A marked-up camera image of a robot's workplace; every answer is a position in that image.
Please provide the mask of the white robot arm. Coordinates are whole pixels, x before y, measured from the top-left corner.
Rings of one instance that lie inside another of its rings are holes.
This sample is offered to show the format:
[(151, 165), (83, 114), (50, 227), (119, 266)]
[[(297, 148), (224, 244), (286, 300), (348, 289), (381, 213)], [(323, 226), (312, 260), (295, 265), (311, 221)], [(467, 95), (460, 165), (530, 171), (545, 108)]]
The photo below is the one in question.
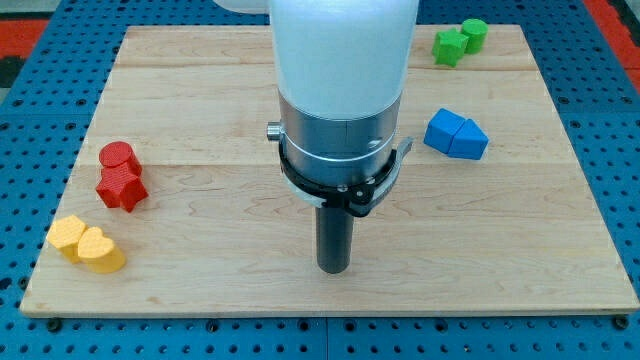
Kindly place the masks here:
[(418, 0), (217, 0), (266, 14), (283, 152), (304, 178), (355, 185), (390, 156)]

